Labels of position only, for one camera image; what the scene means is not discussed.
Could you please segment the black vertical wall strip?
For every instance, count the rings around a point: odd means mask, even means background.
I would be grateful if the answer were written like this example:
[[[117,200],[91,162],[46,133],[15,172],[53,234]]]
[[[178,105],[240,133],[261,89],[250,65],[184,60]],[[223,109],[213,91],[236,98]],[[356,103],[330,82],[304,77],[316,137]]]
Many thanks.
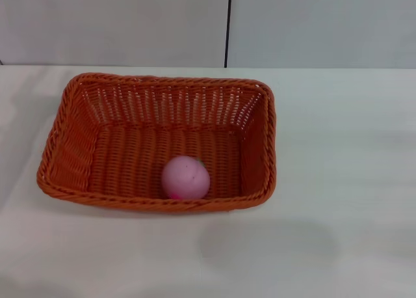
[[[228,67],[228,54],[229,54],[229,33],[231,23],[231,9],[232,0],[227,0],[227,19],[226,19],[226,37],[224,46],[224,68]]]

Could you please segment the pink toy peach ball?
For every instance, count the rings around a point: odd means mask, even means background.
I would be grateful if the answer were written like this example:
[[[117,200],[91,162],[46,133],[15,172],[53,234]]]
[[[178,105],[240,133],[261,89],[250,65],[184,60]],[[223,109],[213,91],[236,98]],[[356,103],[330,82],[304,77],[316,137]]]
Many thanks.
[[[210,175],[201,161],[189,156],[177,156],[163,168],[161,185],[171,199],[204,198],[210,188]]]

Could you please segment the orange woven plastic basket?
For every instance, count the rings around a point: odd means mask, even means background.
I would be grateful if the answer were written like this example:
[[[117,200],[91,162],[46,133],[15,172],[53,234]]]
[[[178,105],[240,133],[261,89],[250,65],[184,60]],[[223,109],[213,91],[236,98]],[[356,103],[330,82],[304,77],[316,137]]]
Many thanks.
[[[121,210],[241,210],[276,186],[274,96],[251,79],[85,73],[64,89],[36,175],[49,196]],[[200,159],[201,199],[167,197],[164,166]]]

